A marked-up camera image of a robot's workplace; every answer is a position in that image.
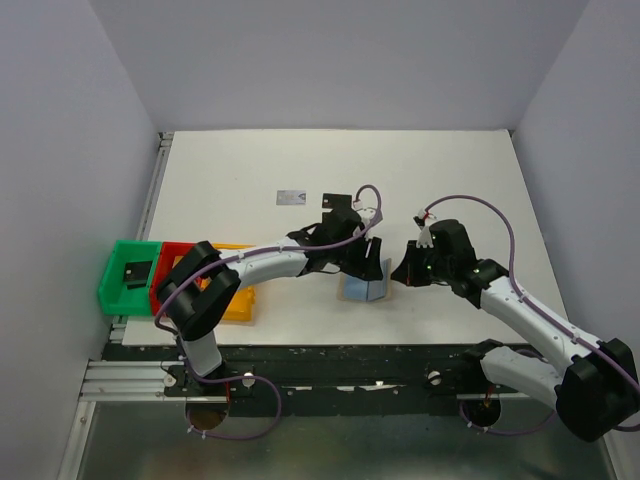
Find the beige card holder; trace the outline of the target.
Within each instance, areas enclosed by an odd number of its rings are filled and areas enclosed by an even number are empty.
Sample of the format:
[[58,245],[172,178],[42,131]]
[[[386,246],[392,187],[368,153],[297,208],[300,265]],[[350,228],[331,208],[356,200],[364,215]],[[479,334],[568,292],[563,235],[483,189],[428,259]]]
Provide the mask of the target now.
[[346,274],[341,275],[337,298],[341,301],[357,303],[375,303],[391,297],[392,260],[387,258],[380,263],[383,278],[365,281]]

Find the light blue VIP card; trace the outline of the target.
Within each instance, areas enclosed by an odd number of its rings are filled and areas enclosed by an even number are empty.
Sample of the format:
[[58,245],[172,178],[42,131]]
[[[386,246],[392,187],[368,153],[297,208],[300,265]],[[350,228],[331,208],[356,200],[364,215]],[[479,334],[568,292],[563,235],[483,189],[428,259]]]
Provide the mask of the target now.
[[276,193],[277,206],[294,206],[306,204],[305,190],[278,190]]

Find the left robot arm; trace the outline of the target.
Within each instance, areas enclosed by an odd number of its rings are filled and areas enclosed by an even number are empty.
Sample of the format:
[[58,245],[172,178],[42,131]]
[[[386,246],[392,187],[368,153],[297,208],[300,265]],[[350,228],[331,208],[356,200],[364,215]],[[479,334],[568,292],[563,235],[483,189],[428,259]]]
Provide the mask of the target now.
[[340,207],[271,245],[221,251],[202,241],[191,247],[155,289],[157,315],[172,322],[166,330],[190,367],[188,384],[201,395],[220,387],[223,358],[215,328],[239,290],[328,266],[364,281],[381,280],[381,239],[368,236],[381,220],[380,210]]

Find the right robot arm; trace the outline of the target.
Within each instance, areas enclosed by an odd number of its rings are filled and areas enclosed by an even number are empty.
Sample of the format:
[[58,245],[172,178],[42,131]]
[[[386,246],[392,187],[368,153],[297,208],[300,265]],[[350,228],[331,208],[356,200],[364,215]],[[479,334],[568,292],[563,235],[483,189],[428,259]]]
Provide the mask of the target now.
[[501,385],[552,408],[578,438],[593,442],[639,411],[639,384],[630,348],[603,341],[524,292],[512,271],[479,259],[457,220],[414,219],[420,234],[407,244],[392,280],[411,287],[442,283],[475,308],[501,320],[540,354],[528,357],[496,341],[478,345],[460,379],[480,392]]

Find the tan card in red bin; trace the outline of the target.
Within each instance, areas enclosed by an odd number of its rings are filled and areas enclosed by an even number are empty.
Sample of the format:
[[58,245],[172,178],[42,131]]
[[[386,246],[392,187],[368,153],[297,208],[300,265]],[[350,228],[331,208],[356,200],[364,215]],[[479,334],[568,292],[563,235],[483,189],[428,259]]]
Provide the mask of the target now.
[[183,277],[188,273],[188,263],[184,256],[176,256],[171,274],[177,277]]

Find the black card in green bin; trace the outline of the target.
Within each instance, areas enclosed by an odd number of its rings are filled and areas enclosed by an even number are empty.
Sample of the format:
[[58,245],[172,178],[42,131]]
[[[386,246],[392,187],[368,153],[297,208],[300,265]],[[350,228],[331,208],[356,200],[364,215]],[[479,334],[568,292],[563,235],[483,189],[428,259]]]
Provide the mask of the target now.
[[123,284],[128,290],[145,288],[151,273],[153,262],[136,261],[127,262],[124,266]]

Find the yellow plastic bin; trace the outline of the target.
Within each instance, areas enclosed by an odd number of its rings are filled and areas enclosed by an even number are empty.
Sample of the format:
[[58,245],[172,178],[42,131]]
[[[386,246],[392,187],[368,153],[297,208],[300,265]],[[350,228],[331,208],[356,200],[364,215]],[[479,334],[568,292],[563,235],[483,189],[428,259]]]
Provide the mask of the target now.
[[[212,243],[212,246],[223,252],[253,247],[246,244]],[[238,290],[222,316],[222,322],[236,325],[250,325],[253,323],[253,309],[255,305],[255,289],[247,287]]]

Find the red plastic bin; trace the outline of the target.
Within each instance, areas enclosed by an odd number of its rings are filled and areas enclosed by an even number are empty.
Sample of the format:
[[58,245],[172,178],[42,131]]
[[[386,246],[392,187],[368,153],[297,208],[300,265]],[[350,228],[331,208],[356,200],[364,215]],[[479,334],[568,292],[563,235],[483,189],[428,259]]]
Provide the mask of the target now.
[[154,276],[149,289],[149,301],[151,314],[155,316],[161,303],[156,297],[156,290],[161,281],[169,274],[172,268],[194,246],[194,243],[164,242],[157,260]]

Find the green plastic bin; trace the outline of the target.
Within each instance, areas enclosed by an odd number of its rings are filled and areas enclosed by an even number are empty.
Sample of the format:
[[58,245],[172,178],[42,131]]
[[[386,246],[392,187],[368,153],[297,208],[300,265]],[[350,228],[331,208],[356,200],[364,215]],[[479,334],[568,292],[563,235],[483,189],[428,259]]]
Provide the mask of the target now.
[[[118,240],[115,243],[98,288],[99,303],[105,315],[151,315],[149,289],[161,247],[161,242],[154,241]],[[125,264],[147,260],[151,260],[153,264],[146,287],[128,290],[123,284]]]

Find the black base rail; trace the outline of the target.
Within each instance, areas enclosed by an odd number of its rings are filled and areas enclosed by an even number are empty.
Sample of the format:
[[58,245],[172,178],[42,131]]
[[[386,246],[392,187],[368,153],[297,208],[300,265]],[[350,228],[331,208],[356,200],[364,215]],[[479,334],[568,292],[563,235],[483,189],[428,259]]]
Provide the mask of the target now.
[[222,376],[257,374],[268,383],[206,386],[182,366],[171,366],[173,347],[108,345],[106,361],[154,361],[175,376],[169,398],[220,396],[237,414],[357,416],[454,414],[455,399],[494,397],[472,345],[226,346]]

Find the aluminium side rail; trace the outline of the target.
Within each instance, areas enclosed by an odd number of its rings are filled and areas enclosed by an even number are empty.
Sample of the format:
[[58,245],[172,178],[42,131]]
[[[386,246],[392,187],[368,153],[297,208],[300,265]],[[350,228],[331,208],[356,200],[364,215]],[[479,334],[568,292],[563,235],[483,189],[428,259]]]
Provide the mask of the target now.
[[149,189],[147,191],[143,210],[138,224],[138,229],[135,236],[136,240],[144,241],[148,239],[150,225],[153,221],[157,199],[163,181],[166,164],[171,151],[171,146],[173,144],[174,135],[174,132],[159,133],[159,147],[152,171]]

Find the front aluminium rail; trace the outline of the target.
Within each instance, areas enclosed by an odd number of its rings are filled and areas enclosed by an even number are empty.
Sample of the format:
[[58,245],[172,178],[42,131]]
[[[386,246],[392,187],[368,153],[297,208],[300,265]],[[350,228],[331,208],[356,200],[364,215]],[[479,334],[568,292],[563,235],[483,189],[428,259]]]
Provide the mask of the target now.
[[163,401],[164,366],[157,361],[91,361],[79,399],[86,402]]

